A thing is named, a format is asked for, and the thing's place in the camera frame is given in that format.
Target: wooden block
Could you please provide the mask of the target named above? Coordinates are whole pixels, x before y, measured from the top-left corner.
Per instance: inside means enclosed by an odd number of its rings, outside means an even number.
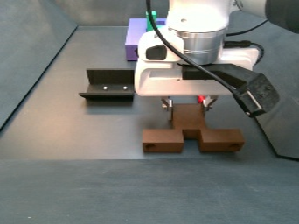
[[[184,139],[197,139],[205,128],[201,104],[175,104],[172,107],[172,128],[181,130]]]
[[[239,129],[201,129],[200,151],[239,151],[244,137]]]
[[[144,129],[144,152],[176,152],[183,151],[183,132],[179,129]]]

